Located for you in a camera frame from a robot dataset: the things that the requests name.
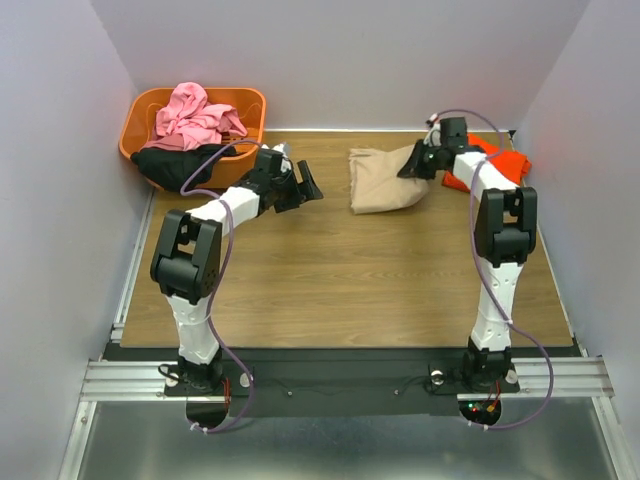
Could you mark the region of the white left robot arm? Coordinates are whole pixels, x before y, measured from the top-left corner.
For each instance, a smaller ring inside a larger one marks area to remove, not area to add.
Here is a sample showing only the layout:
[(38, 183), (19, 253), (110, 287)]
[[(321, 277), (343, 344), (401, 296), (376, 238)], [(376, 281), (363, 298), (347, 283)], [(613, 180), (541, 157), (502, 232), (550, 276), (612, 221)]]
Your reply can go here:
[(172, 309), (179, 338), (177, 366), (160, 369), (167, 381), (202, 394), (222, 384), (221, 341), (211, 331), (211, 307), (230, 260), (222, 252), (223, 238), (232, 245), (235, 228), (264, 212), (282, 213), (323, 198), (306, 161), (293, 167), (269, 150), (223, 194), (190, 211), (166, 213), (150, 276)]

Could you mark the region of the beige t shirt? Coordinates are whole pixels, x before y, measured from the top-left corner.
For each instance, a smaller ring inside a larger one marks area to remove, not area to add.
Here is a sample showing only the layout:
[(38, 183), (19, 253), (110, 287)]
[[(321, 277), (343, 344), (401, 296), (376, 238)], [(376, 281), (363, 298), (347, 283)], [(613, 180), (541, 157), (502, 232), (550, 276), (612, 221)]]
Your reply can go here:
[(392, 151), (352, 148), (349, 153), (350, 207), (355, 215), (411, 207), (429, 192), (426, 180), (400, 178), (413, 146)]

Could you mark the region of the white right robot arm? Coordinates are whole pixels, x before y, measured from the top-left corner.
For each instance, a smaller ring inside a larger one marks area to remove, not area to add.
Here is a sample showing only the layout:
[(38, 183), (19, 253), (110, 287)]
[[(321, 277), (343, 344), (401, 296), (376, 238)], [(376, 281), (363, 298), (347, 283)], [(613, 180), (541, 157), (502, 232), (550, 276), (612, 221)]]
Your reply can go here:
[(434, 146), (417, 141), (398, 176), (430, 180), (439, 171), (453, 173), (479, 202), (469, 217), (481, 290), (460, 378), (466, 387), (482, 390), (511, 369), (512, 309), (524, 264), (536, 247), (537, 193), (507, 179), (482, 149), (465, 142)]

